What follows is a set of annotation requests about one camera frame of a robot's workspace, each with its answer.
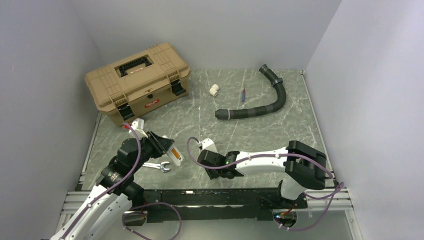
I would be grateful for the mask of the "white remote control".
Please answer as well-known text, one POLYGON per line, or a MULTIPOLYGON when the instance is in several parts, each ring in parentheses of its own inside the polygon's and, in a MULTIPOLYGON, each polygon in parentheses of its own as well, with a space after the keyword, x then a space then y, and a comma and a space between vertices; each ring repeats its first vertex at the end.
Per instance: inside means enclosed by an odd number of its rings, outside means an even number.
POLYGON ((162 137, 169 140, 165 145, 166 155, 172 160, 174 165, 180 167, 184 160, 184 156, 176 147, 175 140, 169 138, 167 135, 163 135, 162 137))

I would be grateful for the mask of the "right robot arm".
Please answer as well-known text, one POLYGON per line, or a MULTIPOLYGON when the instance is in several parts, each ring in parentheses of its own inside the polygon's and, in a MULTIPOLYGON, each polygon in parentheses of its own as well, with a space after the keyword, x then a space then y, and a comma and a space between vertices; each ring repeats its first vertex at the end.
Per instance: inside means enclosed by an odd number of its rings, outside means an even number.
POLYGON ((199 143, 200 154, 194 162, 203 167, 209 178, 245 177, 257 173, 285 173, 278 185, 276 203, 289 207, 306 190, 323 190, 333 178, 327 168, 327 156, 300 141, 291 140, 288 146, 275 150, 246 152, 229 151, 220 154, 212 140, 199 143))

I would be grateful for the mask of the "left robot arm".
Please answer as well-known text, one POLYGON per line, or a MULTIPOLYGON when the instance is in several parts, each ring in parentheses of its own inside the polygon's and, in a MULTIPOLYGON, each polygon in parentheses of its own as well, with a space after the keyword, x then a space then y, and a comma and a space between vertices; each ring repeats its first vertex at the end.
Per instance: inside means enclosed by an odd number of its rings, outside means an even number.
POLYGON ((142 138, 125 139, 101 171, 86 200, 53 240, 98 240, 128 210, 145 202, 144 189, 134 174, 150 159, 168 153, 175 141, 148 131, 142 138))

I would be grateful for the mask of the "orange battery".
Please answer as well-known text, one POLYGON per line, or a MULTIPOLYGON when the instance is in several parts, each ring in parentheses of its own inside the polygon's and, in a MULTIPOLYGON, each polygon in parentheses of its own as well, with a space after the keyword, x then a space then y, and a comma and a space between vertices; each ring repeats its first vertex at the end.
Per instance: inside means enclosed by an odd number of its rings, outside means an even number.
POLYGON ((178 159, 178 160, 180 160, 180 159, 181 159, 181 154, 180 154, 180 152, 179 152, 176 148, 173 148, 173 149, 171 150, 171 152, 172 152, 172 154, 174 155, 174 157, 175 157, 176 159, 178 159))

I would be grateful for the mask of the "tan plastic toolbox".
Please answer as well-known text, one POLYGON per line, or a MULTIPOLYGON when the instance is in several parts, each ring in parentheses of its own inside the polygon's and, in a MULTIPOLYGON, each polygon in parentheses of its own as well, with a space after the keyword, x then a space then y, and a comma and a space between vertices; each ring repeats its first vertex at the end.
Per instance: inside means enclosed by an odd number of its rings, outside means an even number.
POLYGON ((100 113, 131 123, 189 93, 191 68, 168 42, 154 45, 84 77, 100 113))

